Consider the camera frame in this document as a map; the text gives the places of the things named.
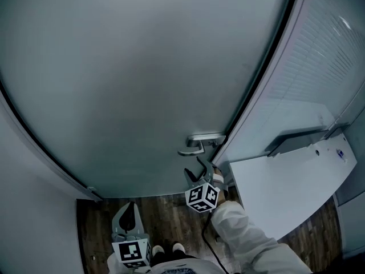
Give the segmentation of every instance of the person's foot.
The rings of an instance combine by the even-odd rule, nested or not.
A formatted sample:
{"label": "person's foot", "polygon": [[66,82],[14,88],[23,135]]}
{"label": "person's foot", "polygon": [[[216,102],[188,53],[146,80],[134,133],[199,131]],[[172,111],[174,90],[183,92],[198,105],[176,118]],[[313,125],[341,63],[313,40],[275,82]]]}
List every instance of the person's foot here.
{"label": "person's foot", "polygon": [[165,250],[162,246],[156,245],[152,248],[152,256],[154,257],[157,253],[165,253]]}
{"label": "person's foot", "polygon": [[184,248],[184,246],[182,245],[182,244],[180,244],[180,243],[176,243],[176,244],[174,244],[173,245],[173,247],[172,247],[172,252],[174,253],[174,251],[177,251],[177,250],[179,250],[179,251],[183,251],[184,253],[185,253],[185,248]]}

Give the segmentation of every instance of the black pants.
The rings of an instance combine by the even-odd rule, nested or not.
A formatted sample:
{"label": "black pants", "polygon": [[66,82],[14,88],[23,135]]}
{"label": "black pants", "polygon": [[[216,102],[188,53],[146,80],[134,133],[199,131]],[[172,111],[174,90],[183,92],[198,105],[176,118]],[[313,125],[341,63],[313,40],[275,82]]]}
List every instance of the black pants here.
{"label": "black pants", "polygon": [[175,261],[175,260],[181,260],[181,259],[187,259],[187,258],[195,258],[195,257],[189,256],[189,255],[185,254],[183,251],[181,251],[179,249],[174,251],[174,253],[172,253],[172,255],[170,255],[170,256],[166,255],[165,253],[158,252],[152,258],[151,267],[153,267],[157,264],[160,264],[160,263]]}

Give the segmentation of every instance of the person's arm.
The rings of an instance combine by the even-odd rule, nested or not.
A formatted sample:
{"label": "person's arm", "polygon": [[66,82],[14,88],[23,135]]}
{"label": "person's arm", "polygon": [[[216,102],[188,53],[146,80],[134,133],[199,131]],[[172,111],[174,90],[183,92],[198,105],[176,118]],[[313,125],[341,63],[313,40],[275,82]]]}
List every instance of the person's arm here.
{"label": "person's arm", "polygon": [[253,268],[268,274],[312,273],[308,266],[286,245],[265,236],[249,219],[237,202],[224,201],[221,196],[212,223],[221,238],[228,243],[242,270]]}

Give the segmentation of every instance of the floor plank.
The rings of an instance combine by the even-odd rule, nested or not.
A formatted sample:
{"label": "floor plank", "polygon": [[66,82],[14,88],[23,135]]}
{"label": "floor plank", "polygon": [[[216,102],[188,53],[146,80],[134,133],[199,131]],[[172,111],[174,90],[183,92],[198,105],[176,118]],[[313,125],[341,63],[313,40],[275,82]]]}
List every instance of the floor plank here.
{"label": "floor plank", "polygon": [[[230,188],[228,199],[238,201],[234,187]],[[166,250],[170,250],[174,241],[180,241],[189,255],[211,260],[217,264],[201,238],[207,214],[199,214],[189,209],[185,204],[184,194],[106,199],[100,203],[78,200],[77,220],[85,274],[108,273],[107,259],[113,252],[111,221],[117,211],[130,201],[138,205],[145,231],[150,234],[152,246],[160,244]],[[233,259],[229,248],[224,243],[216,242],[216,233],[211,225],[207,229],[206,238],[228,272],[239,272],[240,266]],[[279,242],[288,244],[312,271],[324,270],[340,255],[341,249],[333,198]]]}

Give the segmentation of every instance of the black cable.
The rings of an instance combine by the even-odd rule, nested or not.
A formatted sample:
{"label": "black cable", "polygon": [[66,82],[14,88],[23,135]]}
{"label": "black cable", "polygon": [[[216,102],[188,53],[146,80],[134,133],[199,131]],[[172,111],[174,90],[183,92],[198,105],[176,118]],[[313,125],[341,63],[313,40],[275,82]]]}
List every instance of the black cable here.
{"label": "black cable", "polygon": [[208,246],[208,248],[212,251],[213,255],[216,257],[218,264],[222,267],[222,269],[224,270],[224,272],[226,272],[226,274],[229,274],[226,270],[226,268],[224,268],[224,266],[222,265],[222,263],[219,261],[219,258],[217,257],[216,253],[214,252],[213,248],[210,246],[210,244],[208,243],[208,241],[206,240],[205,236],[204,236],[204,232],[206,230],[206,228],[208,227],[208,224],[210,222],[212,218],[212,213],[210,212],[208,215],[208,218],[206,219],[206,222],[204,224],[204,228],[201,231],[201,237],[203,238],[204,243]]}

